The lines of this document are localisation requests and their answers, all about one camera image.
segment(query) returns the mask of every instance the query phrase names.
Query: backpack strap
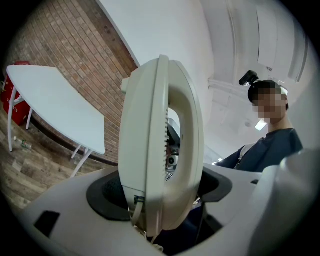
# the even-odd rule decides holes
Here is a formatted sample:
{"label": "backpack strap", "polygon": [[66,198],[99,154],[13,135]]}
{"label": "backpack strap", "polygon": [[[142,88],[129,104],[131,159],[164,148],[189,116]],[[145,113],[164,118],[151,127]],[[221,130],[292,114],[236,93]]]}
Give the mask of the backpack strap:
{"label": "backpack strap", "polygon": [[239,155],[239,159],[238,159],[238,163],[235,165],[234,169],[237,169],[237,166],[240,164],[242,158],[244,157],[244,155],[255,145],[256,143],[252,143],[252,144],[248,144],[245,145],[240,152]]}

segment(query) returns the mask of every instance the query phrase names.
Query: table leg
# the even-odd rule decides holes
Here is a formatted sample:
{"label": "table leg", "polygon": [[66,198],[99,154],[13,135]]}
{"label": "table leg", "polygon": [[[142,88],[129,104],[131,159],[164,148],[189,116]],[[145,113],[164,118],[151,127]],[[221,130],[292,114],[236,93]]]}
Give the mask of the table leg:
{"label": "table leg", "polygon": [[12,138],[11,138],[11,118],[12,118],[12,111],[14,108],[14,101],[16,97],[17,89],[13,87],[10,105],[9,105],[9,113],[8,113],[8,142],[9,142],[9,150],[12,152]]}
{"label": "table leg", "polygon": [[78,163],[78,165],[76,166],[76,168],[74,169],[73,173],[71,174],[70,178],[73,178],[74,176],[76,176],[77,172],[79,171],[79,169],[81,168],[81,166],[84,164],[84,162],[88,159],[88,157],[91,155],[93,151],[92,150],[88,150],[88,152],[83,156],[83,158],[81,159],[81,161]]}
{"label": "table leg", "polygon": [[3,86],[2,86],[2,91],[5,90],[5,86],[6,86],[6,83],[7,83],[7,79],[8,79],[8,76],[6,76],[4,82],[3,82]]}
{"label": "table leg", "polygon": [[30,119],[31,119],[32,111],[33,111],[33,109],[30,108],[29,116],[28,116],[28,121],[26,122],[26,129],[27,129],[27,130],[29,130],[29,125],[30,125]]}
{"label": "table leg", "polygon": [[74,159],[74,157],[76,156],[77,152],[79,151],[79,149],[81,148],[81,144],[79,144],[79,146],[75,149],[75,151],[73,152],[71,159]]}

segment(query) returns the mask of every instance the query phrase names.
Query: plastic bottle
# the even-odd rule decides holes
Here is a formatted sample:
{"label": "plastic bottle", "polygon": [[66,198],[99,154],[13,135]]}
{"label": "plastic bottle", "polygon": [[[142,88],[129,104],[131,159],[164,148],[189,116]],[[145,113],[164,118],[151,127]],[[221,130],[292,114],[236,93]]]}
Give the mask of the plastic bottle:
{"label": "plastic bottle", "polygon": [[13,139],[15,142],[18,142],[18,144],[21,145],[21,147],[31,150],[32,145],[28,143],[25,139],[19,139],[16,136],[14,136]]}

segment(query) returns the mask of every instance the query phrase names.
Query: white folding table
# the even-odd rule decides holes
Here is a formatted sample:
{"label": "white folding table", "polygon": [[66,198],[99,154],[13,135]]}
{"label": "white folding table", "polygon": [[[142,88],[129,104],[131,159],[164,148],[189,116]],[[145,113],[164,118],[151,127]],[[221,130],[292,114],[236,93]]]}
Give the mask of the white folding table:
{"label": "white folding table", "polygon": [[[26,129],[29,129],[32,112],[58,132],[76,142],[77,154],[81,146],[85,154],[71,177],[74,177],[83,163],[94,151],[105,153],[105,117],[87,102],[55,67],[11,65],[6,69],[14,88],[8,113],[8,141],[12,151],[11,118],[13,107],[26,101],[31,107]],[[20,97],[15,99],[17,91]]]}

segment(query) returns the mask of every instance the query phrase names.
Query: red object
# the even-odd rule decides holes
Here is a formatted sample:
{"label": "red object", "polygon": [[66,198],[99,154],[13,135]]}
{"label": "red object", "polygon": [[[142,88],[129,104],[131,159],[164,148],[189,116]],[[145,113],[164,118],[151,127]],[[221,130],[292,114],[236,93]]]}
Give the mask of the red object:
{"label": "red object", "polygon": [[[30,65],[29,61],[16,61],[14,65]],[[3,109],[8,114],[9,113],[9,106],[10,106],[10,99],[11,94],[14,89],[14,85],[11,82],[8,75],[5,77],[5,85],[4,90],[1,94],[1,101],[3,102]],[[17,99],[20,96],[19,92],[16,92],[15,98]],[[19,104],[15,105],[12,110],[12,120],[18,125],[22,125],[25,118],[29,115],[30,106],[25,102],[20,102]]]}

